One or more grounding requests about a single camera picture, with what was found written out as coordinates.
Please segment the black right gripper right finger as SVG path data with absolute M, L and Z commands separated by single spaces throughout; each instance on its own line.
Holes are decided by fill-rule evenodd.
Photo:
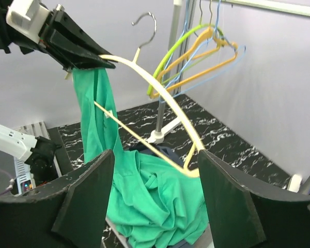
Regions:
M 198 168 L 215 247 L 310 247 L 310 196 L 231 167 L 207 150 Z

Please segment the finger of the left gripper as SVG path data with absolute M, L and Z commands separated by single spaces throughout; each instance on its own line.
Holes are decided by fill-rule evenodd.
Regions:
M 99 46 L 75 21 L 63 10 L 57 12 L 56 30 L 76 45 L 96 54 L 111 55 L 109 51 Z
M 79 45 L 67 39 L 67 69 L 96 69 L 108 68 L 115 69 L 116 66 L 112 61 L 103 59 Z

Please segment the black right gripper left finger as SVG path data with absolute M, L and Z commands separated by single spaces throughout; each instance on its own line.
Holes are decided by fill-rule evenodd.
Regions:
M 111 150 L 20 196 L 17 247 L 99 247 L 114 168 Z

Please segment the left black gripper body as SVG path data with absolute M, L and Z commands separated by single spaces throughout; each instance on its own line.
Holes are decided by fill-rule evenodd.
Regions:
M 64 36 L 64 7 L 51 10 L 40 32 L 39 51 L 48 54 L 67 71 L 67 38 Z

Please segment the green t-shirt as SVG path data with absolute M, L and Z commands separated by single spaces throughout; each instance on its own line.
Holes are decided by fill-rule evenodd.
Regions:
M 158 157 L 123 148 L 118 124 L 104 113 L 116 112 L 105 69 L 75 69 L 72 76 L 81 109 L 84 160 L 107 149 L 114 152 L 107 216 L 117 231 L 132 247 L 195 243 L 208 226 L 200 179 L 183 175 Z

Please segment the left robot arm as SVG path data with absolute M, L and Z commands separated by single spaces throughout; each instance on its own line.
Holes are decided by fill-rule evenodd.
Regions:
M 0 1 L 0 49 L 17 44 L 23 53 L 49 54 L 65 70 L 113 65 L 64 11 L 41 1 Z M 41 186 L 18 196 L 0 193 L 0 247 L 101 247 L 114 172 L 114 154 L 106 150 L 78 169 L 55 169 L 60 146 L 0 125 L 0 151 L 30 165 Z

